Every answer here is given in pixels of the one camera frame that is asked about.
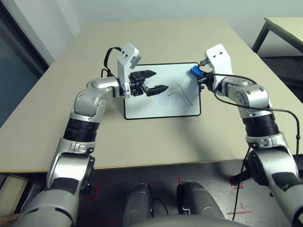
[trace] desk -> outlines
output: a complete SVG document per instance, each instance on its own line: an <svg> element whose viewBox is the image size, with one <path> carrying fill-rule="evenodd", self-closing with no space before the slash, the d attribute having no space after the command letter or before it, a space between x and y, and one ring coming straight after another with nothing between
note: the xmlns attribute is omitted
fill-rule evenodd
<svg viewBox="0 0 303 227"><path fill-rule="evenodd" d="M233 72L262 84L273 107L303 114L301 102L220 19L96 22L67 47L0 129L0 172L48 170L77 93L100 76L108 48L127 42L139 50L141 64L200 61L221 43ZM117 55L113 52L109 60L113 73ZM247 144L238 109L206 89L201 102L199 117L146 120L125 120L122 99L108 104L96 137L95 168L242 159ZM276 113L276 121L295 152L292 116Z"/></svg>
<svg viewBox="0 0 303 227"><path fill-rule="evenodd" d="M269 31L303 52L303 17L266 17L252 50L258 52Z"/></svg>

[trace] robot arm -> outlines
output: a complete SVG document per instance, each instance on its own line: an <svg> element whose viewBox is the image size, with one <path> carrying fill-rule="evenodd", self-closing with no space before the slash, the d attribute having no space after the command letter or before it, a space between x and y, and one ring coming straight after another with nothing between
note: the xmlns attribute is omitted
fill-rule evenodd
<svg viewBox="0 0 303 227"><path fill-rule="evenodd" d="M47 173L46 190L39 193L26 207L14 226L74 226L77 220L80 193L94 194L90 186L95 158L95 138L106 104L120 96L152 96L165 91L168 86L148 88L146 78L155 75L152 71L129 74L140 59L139 52L126 44L117 59L118 76L97 78L89 81L78 93L64 136Z"/></svg>
<svg viewBox="0 0 303 227"><path fill-rule="evenodd" d="M253 80L228 77L232 75L231 59L219 44L206 51L203 65L210 64L213 73L200 75L199 80L218 95L234 101L245 124L246 141L253 150L246 167L251 177L267 186L292 225L303 224L303 182L284 134L279 131L267 91Z"/></svg>

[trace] floor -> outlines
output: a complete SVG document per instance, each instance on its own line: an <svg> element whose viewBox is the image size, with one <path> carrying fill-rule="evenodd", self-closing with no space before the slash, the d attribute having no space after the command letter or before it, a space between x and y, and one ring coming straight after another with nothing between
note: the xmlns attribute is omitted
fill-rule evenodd
<svg viewBox="0 0 303 227"><path fill-rule="evenodd" d="M276 75L303 102L303 58L262 58ZM78 227L120 227L126 198L133 187L147 183L152 196L166 204L169 215L177 215L176 187L180 181L201 183L214 197L226 219L232 218L236 188L228 176L239 173L241 161L136 167L95 171L92 184L98 194L81 198ZM155 216L166 215L163 205L156 201ZM266 187L253 180L242 184L235 220L252 226L288 226L288 221Z"/></svg>
<svg viewBox="0 0 303 227"><path fill-rule="evenodd" d="M303 56L267 57L262 60L303 103Z"/></svg>

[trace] white drawing board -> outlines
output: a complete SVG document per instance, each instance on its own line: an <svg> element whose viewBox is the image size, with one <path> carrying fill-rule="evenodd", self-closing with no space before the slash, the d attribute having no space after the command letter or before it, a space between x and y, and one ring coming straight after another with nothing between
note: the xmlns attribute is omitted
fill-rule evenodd
<svg viewBox="0 0 303 227"><path fill-rule="evenodd" d="M201 114L200 92L196 76L190 69L197 63L137 65L131 72L152 70L156 75L145 84L169 86L159 95L131 96L124 102L126 119L198 116Z"/></svg>

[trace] cable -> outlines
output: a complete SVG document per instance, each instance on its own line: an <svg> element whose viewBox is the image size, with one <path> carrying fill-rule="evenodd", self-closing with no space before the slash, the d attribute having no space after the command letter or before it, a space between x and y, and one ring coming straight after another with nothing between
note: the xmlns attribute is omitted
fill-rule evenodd
<svg viewBox="0 0 303 227"><path fill-rule="evenodd" d="M159 199L159 198L153 198L153 200L160 201L163 204L163 207L165 208L167 215L169 215L169 211L167 210L167 207L166 207L165 203L161 199Z"/></svg>
<svg viewBox="0 0 303 227"><path fill-rule="evenodd" d="M105 68L103 68L103 69L101 70L101 78L103 78L103 71L106 71L106 72L108 73L108 70L105 69Z"/></svg>
<svg viewBox="0 0 303 227"><path fill-rule="evenodd" d="M237 203L238 203L238 195L239 195L240 183L241 183L242 175L243 175L244 162L246 161L247 155L248 155L249 152L250 152L250 147L248 147L248 150L247 150L246 155L244 157L244 160L243 160L243 163L242 163L242 167L241 167L241 171L240 171L240 178L239 178L238 188L237 188L237 193L236 193L235 208L233 209L233 216L232 216L232 220L233 221L234 221L235 215L236 215L236 208L237 208Z"/></svg>
<svg viewBox="0 0 303 227"><path fill-rule="evenodd" d="M114 47L109 48L109 50L106 52L103 64L104 64L104 67L105 67L104 70L107 72L107 77L114 77L111 70L107 66L109 55L110 55L110 53L112 52L113 49L118 50L120 52L122 51L121 47L114 46Z"/></svg>
<svg viewBox="0 0 303 227"><path fill-rule="evenodd" d="M247 77L243 77L243 76L238 76L238 75L233 76L233 75L229 75L229 74L219 74L219 73L209 73L209 74L219 75L219 76L243 78L243 79L247 79L247 80L257 84L254 80L252 80L250 78L247 78ZM284 113L288 113L288 114L292 115L294 117L295 121L296 121L296 126L297 126L295 160L298 159L298 156L299 156L299 140L300 140L300 122L299 122L299 119L297 118L297 116L293 112L291 112L289 110L284 110L284 109L248 107L248 106L244 106L244 105L239 105L239 104L227 102L227 101L224 101L224 100L220 99L217 96L216 91L218 89L219 89L219 86L213 90L214 96L215 96L216 99L218 99L219 101L221 101L223 103L230 104L230 105L237 106L237 107L241 107L241 108L245 108L245 109L261 110L261 111L277 111L277 112L284 112Z"/></svg>
<svg viewBox="0 0 303 227"><path fill-rule="evenodd" d="M208 74L208 75L216 75L216 76L225 76L225 77L236 77L236 78L241 78L241 79L246 79L246 80L249 80L250 82L253 82L254 84L257 84L257 82L255 82L253 79L251 78L248 78L248 77L244 77L244 76L240 76L240 75L233 75L233 74L224 74L224 73L213 73L213 72L205 72L203 70L201 70L199 68L199 70L205 74L205 76Z"/></svg>

